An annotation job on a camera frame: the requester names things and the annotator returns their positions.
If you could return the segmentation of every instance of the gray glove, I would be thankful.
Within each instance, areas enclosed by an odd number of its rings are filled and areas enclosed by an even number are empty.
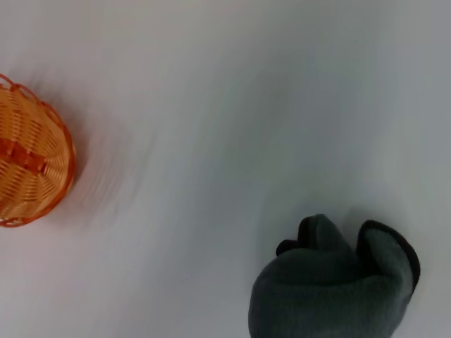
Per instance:
[[[389,338],[420,276],[406,239],[372,220],[360,229],[357,252],[315,215],[276,254],[252,289],[252,338]]]

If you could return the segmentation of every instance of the gray fleece mitten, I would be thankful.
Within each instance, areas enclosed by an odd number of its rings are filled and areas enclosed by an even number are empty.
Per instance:
[[[276,254],[252,290],[252,338],[389,338],[420,276],[406,239],[372,220],[355,252],[326,216],[315,215]]]

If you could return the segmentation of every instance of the basket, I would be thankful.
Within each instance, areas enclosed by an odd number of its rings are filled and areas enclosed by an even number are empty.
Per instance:
[[[68,193],[75,148],[55,110],[0,74],[0,226],[49,213]]]

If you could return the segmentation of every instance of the orange wicker basket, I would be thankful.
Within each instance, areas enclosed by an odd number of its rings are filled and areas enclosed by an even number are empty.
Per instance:
[[[68,193],[75,148],[55,110],[0,74],[0,226],[49,213]]]

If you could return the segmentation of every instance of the mitten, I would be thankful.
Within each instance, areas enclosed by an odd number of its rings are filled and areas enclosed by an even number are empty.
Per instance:
[[[420,276],[407,240],[372,220],[353,251],[325,215],[305,218],[276,255],[252,288],[252,338],[389,338]]]

